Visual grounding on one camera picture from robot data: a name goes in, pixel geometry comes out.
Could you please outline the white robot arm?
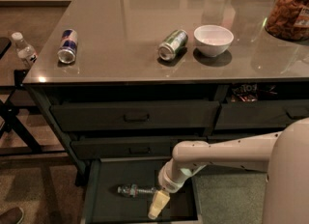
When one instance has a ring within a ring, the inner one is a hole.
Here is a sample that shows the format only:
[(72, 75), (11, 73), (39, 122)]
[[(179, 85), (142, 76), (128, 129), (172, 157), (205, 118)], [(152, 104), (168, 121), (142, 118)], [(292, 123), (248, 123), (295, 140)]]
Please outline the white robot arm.
[(309, 119), (269, 134), (209, 144), (182, 141), (158, 174), (148, 216), (156, 219), (170, 195), (209, 164), (264, 171), (263, 224), (309, 224)]

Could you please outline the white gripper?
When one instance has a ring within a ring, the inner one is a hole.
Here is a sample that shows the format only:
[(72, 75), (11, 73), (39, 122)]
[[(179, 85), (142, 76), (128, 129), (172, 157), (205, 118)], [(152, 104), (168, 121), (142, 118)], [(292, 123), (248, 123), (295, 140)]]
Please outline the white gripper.
[(166, 162), (158, 174), (158, 182), (163, 190), (157, 190), (155, 192), (149, 208), (148, 217), (150, 219), (157, 219), (170, 201), (169, 193), (179, 191), (188, 179), (195, 176), (204, 168), (205, 165), (194, 163)]

